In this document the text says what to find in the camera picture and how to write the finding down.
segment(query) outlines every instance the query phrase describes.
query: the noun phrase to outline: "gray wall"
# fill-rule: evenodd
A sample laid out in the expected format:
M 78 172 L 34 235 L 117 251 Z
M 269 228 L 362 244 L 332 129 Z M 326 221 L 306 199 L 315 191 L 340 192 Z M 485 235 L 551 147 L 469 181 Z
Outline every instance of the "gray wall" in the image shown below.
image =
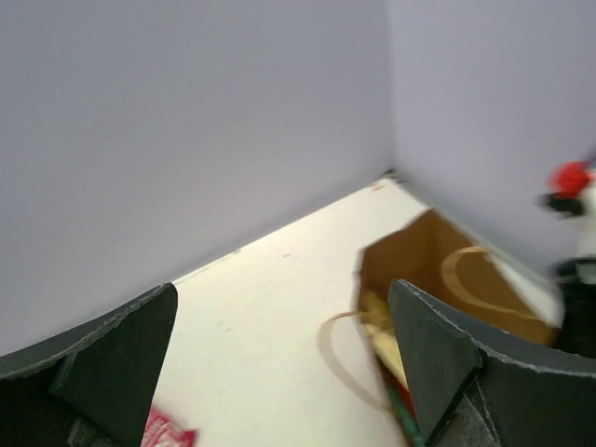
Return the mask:
M 389 169 L 385 25 L 381 0 L 3 2 L 0 355 Z
M 535 206 L 596 142 L 596 2 L 390 0 L 396 164 L 537 272 L 576 231 Z

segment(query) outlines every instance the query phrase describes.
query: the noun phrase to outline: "red package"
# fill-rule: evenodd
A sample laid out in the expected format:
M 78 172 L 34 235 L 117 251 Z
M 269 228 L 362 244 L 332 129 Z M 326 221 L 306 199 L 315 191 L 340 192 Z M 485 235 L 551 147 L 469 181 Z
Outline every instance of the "red package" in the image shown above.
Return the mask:
M 141 447 L 194 447 L 198 431 L 183 431 L 155 405 L 151 407 Z

